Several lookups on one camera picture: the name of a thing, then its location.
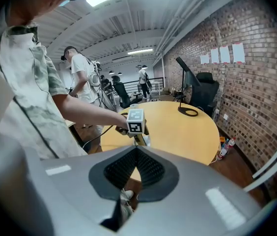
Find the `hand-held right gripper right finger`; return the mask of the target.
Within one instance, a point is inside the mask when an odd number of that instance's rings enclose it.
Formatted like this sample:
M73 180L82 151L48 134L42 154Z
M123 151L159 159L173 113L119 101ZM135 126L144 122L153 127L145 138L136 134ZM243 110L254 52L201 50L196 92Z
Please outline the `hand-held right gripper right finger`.
M139 203L120 236L251 236L277 206L264 207L213 168L149 148L177 167L179 180L163 200Z

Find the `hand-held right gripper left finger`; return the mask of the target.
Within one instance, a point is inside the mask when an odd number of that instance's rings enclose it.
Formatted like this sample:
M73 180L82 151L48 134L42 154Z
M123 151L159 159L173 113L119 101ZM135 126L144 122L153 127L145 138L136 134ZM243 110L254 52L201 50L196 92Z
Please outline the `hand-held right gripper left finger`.
M133 228L120 230L114 214L103 225L82 215L55 188L36 152L0 135L0 208L16 226L13 235L135 236Z

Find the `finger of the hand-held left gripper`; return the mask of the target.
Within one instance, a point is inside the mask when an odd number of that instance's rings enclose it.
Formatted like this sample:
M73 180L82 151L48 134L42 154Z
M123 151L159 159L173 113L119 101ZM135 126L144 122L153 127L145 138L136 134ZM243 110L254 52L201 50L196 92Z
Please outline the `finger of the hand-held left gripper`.
M142 134L136 134L134 136L135 144L137 146L146 146L146 142Z

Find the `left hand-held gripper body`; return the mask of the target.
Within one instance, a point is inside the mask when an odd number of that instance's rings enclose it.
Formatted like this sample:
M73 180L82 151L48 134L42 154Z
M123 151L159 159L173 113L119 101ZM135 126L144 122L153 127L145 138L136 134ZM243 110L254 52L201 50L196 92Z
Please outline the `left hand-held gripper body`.
M121 114L126 118L127 128L116 127L115 130L122 134L132 138L137 135L149 135L149 131L146 125L146 119L143 109L129 109L127 113Z

